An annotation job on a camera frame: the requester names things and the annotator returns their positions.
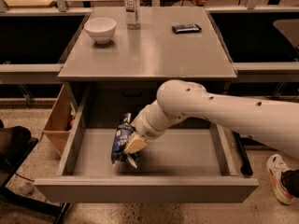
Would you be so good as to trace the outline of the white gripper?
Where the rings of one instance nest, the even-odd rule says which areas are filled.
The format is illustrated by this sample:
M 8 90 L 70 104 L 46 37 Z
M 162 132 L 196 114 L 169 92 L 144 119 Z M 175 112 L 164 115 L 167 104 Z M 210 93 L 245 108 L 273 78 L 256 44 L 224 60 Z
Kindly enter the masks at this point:
M 135 128 L 135 132 L 127 138 L 126 145 L 124 147 L 124 152 L 126 154 L 134 154 L 143 149 L 147 145 L 146 139 L 155 140 L 164 134 L 164 131 L 158 131 L 150 125 L 147 118 L 149 111 L 150 108 L 147 105 L 132 121 L 131 125 Z

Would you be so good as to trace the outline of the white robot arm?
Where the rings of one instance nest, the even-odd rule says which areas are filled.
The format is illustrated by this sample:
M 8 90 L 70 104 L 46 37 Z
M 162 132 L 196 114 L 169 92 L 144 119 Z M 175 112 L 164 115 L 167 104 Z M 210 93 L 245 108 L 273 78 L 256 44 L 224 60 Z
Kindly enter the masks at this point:
M 181 80 L 163 83 L 156 100 L 139 112 L 124 151 L 136 153 L 188 118 L 205 119 L 299 158 L 298 103 L 213 94 L 198 83 Z

